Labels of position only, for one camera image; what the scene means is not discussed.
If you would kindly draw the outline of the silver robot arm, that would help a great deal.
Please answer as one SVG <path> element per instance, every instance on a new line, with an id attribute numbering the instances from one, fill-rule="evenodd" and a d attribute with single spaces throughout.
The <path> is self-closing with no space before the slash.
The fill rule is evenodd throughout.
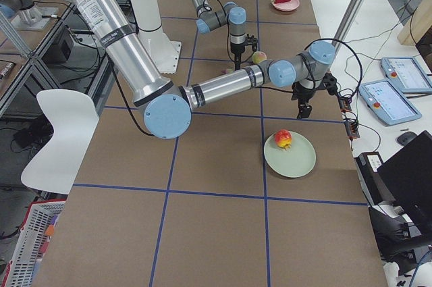
<path id="1" fill-rule="evenodd" d="M 229 47 L 234 54 L 234 69 L 240 69 L 246 46 L 246 10 L 232 1 L 223 4 L 218 11 L 213 10 L 207 0 L 192 0 L 192 3 L 196 9 L 196 25 L 201 34 L 228 26 Z"/>
<path id="2" fill-rule="evenodd" d="M 335 47 L 331 40 L 310 43 L 293 58 L 237 67 L 233 72 L 191 86 L 176 86 L 159 69 L 149 48 L 133 29 L 116 0 L 65 0 L 74 4 L 133 92 L 133 102 L 153 136 L 176 138 L 189 127 L 192 111 L 208 103 L 270 82 L 291 86 L 300 117 L 309 100 L 323 88 Z"/>

